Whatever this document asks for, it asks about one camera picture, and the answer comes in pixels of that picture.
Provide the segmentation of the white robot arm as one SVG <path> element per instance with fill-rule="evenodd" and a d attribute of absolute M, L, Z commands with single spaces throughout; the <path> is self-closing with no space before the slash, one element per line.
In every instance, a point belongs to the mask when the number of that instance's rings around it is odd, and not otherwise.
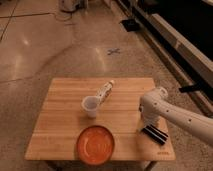
<path fill-rule="evenodd" d="M 163 117 L 213 147 L 213 119 L 173 105 L 167 102 L 167 98 L 164 87 L 154 88 L 140 97 L 143 125 L 156 125 Z"/>

